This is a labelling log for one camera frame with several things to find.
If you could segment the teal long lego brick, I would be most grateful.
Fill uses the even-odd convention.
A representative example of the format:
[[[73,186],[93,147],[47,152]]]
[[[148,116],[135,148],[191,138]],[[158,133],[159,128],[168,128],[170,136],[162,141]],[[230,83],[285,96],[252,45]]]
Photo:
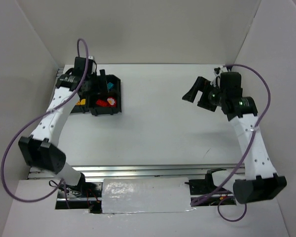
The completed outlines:
[[[107,84],[107,87],[108,87],[108,90],[111,90],[111,89],[114,87],[114,84],[111,83],[111,82],[109,82],[109,83]]]

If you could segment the red long lego brick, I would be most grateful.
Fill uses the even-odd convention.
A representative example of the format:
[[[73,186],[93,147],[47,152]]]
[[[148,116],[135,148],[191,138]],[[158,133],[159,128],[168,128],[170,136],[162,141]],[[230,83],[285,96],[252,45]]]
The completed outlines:
[[[101,99],[98,99],[96,101],[96,105],[99,106],[99,107],[108,107],[109,106],[107,101],[104,101],[104,100],[101,100]]]

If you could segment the red flower print lego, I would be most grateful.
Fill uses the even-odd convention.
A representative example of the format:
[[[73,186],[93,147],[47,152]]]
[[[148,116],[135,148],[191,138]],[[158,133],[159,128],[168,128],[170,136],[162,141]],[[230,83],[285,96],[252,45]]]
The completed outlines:
[[[117,101],[116,101],[116,99],[113,98],[113,97],[109,97],[109,98],[107,98],[107,103],[108,103],[109,106],[111,106],[111,107],[116,107],[116,105],[117,105]]]

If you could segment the yellow oval lego brick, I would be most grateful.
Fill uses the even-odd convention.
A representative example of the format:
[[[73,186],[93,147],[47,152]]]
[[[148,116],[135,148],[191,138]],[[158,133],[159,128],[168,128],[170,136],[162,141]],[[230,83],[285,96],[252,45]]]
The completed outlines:
[[[86,100],[85,99],[80,100],[80,105],[85,105],[85,104],[86,104]]]

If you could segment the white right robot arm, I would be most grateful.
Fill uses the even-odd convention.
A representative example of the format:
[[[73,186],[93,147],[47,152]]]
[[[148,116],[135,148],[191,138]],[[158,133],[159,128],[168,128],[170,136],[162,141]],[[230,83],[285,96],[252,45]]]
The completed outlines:
[[[198,77],[182,99],[194,102],[201,92],[197,105],[214,112],[220,107],[233,126],[242,153],[241,164],[245,176],[224,169],[209,171],[212,183],[233,193],[239,204],[274,199],[286,186],[285,176],[278,175],[267,153],[260,129],[258,115],[252,97],[244,97],[241,75],[237,72],[221,72],[209,81]]]

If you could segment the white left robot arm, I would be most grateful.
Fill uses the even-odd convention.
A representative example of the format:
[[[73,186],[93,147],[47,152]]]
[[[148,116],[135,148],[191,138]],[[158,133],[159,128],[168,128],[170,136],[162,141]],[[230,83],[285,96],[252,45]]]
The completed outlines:
[[[85,176],[66,162],[58,148],[64,125],[78,101],[96,87],[106,88],[105,74],[97,75],[94,57],[76,57],[74,66],[57,78],[51,102],[37,127],[28,137],[20,137],[19,148],[28,166],[48,172],[63,182],[62,188],[83,193],[88,187]]]

